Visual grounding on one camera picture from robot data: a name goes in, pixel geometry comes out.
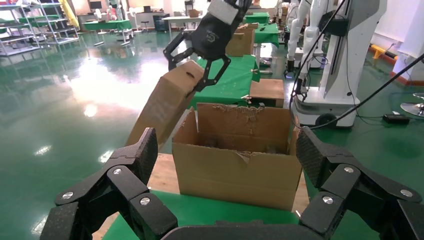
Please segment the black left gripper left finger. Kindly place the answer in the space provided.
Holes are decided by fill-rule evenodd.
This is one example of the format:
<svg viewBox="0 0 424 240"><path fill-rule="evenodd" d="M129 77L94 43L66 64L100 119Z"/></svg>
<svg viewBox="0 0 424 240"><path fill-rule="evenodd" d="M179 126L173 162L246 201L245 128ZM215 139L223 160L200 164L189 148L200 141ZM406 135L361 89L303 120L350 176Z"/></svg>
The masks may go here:
<svg viewBox="0 0 424 240"><path fill-rule="evenodd" d="M90 240L105 220L120 213L141 240L159 240L178 225L176 216L148 189L158 157L156 131L116 149L101 170L59 193L40 234L42 240Z"/></svg>

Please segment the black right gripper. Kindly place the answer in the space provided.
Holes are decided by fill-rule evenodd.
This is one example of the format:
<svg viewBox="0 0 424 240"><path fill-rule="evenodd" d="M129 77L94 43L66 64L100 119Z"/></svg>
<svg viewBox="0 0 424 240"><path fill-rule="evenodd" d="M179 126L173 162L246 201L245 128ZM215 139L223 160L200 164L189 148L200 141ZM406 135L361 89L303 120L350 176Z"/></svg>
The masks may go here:
<svg viewBox="0 0 424 240"><path fill-rule="evenodd" d="M206 64L194 91L201 92L206 87L216 85L231 63L231 59L226 55L226 47L252 3L251 0L211 0L196 30L192 34L180 32L163 50L168 70L173 70L178 63L195 52L205 59ZM192 47L172 55L185 40L191 41ZM217 74L210 78L212 64L216 61L222 61L222 66Z"/></svg>

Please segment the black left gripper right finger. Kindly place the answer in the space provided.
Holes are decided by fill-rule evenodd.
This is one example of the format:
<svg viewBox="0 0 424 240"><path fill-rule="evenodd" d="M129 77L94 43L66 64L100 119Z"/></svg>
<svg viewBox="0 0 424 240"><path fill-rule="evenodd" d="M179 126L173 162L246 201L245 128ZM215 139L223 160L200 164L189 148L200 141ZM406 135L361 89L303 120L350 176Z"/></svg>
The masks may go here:
<svg viewBox="0 0 424 240"><path fill-rule="evenodd" d="M412 188L366 168L346 149L319 140L308 127L298 133L296 157L319 190L303 211L301 226L329 240L351 211L382 240L423 239L423 199Z"/></svg>

